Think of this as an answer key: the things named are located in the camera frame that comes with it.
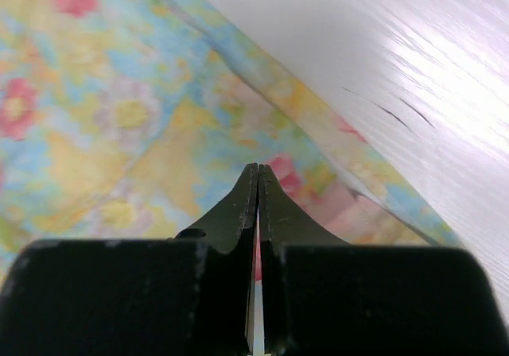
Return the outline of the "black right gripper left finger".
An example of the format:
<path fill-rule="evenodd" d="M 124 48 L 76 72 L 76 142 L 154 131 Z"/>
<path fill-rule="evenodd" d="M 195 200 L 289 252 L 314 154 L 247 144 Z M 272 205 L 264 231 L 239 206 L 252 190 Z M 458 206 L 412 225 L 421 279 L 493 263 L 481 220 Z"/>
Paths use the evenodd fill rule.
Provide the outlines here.
<path fill-rule="evenodd" d="M 4 355 L 248 355 L 258 166 L 170 239 L 45 239 L 1 290 Z"/>

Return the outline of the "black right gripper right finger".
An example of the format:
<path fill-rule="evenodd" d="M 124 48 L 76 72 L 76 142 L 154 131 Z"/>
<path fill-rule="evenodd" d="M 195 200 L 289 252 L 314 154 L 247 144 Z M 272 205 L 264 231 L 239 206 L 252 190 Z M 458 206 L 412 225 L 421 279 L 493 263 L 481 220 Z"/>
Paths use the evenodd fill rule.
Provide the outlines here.
<path fill-rule="evenodd" d="M 264 345 L 272 355 L 505 355 L 488 279 L 467 251 L 355 246 L 258 169 Z"/>

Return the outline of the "floral pastel skirt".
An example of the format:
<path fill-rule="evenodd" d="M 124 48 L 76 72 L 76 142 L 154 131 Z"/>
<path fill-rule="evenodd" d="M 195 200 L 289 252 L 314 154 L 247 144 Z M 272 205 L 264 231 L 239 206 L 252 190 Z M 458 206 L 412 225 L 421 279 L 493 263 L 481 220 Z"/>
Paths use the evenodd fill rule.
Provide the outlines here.
<path fill-rule="evenodd" d="M 460 242 L 205 0 L 1 0 L 3 273 L 39 238 L 174 236 L 254 162 L 352 244 Z"/>

